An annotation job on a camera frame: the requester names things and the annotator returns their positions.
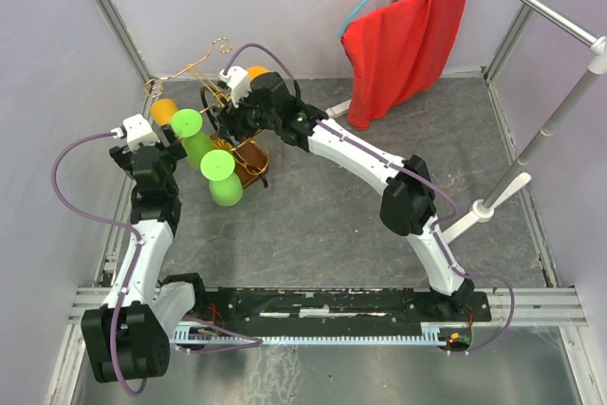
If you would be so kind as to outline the orange plastic goblet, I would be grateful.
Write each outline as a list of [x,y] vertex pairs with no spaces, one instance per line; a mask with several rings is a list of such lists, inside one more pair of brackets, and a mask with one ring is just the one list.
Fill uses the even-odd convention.
[[247,68],[247,73],[250,80],[253,81],[256,78],[269,73],[269,70],[262,65],[252,65]]
[[159,127],[170,124],[171,118],[179,110],[173,99],[163,98],[154,101],[150,107],[150,115]]

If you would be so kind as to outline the gold wire wine glass rack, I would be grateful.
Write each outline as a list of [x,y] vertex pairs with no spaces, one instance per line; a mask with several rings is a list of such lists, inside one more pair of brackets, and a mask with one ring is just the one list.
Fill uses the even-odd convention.
[[230,95],[226,89],[219,86],[217,79],[205,74],[199,67],[212,55],[212,50],[219,45],[219,52],[223,55],[231,53],[233,42],[227,37],[219,37],[212,41],[208,50],[198,60],[187,64],[185,67],[167,76],[151,77],[145,84],[144,90],[151,98],[152,103],[163,96],[163,84],[167,81],[185,78],[187,75],[201,84],[200,97],[202,108],[199,113],[206,117],[212,126],[213,133],[210,134],[213,146],[217,149],[228,151],[236,161],[236,174],[243,188],[250,187],[254,182],[260,180],[265,187],[268,186],[266,174],[269,167],[268,151],[256,143],[256,134],[243,141],[236,139],[221,139],[217,135],[218,113],[221,108],[231,103]]

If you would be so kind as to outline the green plastic goblet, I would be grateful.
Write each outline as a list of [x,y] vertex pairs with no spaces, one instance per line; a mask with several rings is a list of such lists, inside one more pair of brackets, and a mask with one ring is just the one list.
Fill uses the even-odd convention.
[[203,132],[202,115],[192,108],[180,109],[172,115],[170,125],[186,151],[186,161],[200,171],[203,157],[214,149],[211,138]]
[[200,171],[209,181],[212,199],[219,206],[234,206],[243,196],[243,187],[235,170],[236,161],[225,150],[209,151],[201,160]]

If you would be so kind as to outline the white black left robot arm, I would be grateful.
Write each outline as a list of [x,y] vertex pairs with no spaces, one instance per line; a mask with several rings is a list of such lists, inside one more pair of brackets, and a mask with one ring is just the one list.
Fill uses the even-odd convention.
[[209,297],[197,273],[158,278],[181,215],[174,177],[183,148],[160,142],[111,148],[110,156],[135,182],[131,192],[129,246],[117,280],[102,305],[84,312],[81,329],[99,383],[163,376],[170,342],[182,318],[198,320]]

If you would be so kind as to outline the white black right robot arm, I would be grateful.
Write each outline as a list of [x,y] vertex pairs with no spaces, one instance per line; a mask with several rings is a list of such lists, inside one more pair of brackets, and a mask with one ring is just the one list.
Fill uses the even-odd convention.
[[430,286],[430,310],[453,321],[464,314],[473,281],[455,260],[441,230],[434,199],[441,192],[419,156],[405,159],[384,152],[342,128],[321,109],[304,102],[299,87],[289,89],[276,72],[253,76],[242,67],[219,74],[217,132],[243,142],[263,131],[283,143],[326,158],[370,185],[381,197],[379,218],[404,237],[424,267]]

